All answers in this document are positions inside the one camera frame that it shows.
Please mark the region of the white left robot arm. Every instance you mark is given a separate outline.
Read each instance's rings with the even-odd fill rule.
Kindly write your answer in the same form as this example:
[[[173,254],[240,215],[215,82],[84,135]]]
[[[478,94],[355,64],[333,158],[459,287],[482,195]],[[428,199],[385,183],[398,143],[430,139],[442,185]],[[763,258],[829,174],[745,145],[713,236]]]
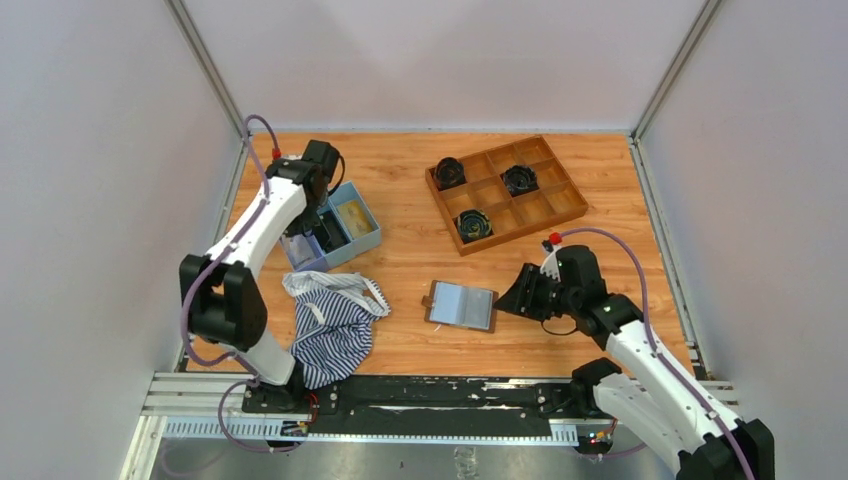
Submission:
[[[275,157],[259,171],[261,186],[233,227],[202,255],[188,254],[179,266],[180,334],[220,345],[259,381],[283,413],[298,411],[306,386],[292,377],[296,361],[268,327],[259,289],[260,272],[283,236],[310,230],[317,212],[339,187],[346,165],[328,142],[311,140],[297,159]]]

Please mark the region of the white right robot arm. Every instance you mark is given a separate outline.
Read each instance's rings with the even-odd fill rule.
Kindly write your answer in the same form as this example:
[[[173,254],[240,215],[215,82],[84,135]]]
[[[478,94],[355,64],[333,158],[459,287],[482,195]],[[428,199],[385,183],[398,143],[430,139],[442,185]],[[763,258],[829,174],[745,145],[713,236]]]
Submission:
[[[568,316],[606,352],[572,373],[577,413],[622,421],[678,479],[775,478],[769,428],[741,418],[667,355],[647,313],[608,291],[587,246],[559,248],[548,258],[556,274],[525,264],[494,307],[538,322]]]

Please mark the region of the brown leather card holder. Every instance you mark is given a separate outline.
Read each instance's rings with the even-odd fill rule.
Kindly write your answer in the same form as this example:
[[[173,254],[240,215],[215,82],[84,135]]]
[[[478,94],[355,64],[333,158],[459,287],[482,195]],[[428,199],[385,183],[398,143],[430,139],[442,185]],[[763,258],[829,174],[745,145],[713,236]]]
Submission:
[[[494,304],[498,298],[493,290],[434,280],[421,305],[426,322],[493,333],[497,316]]]

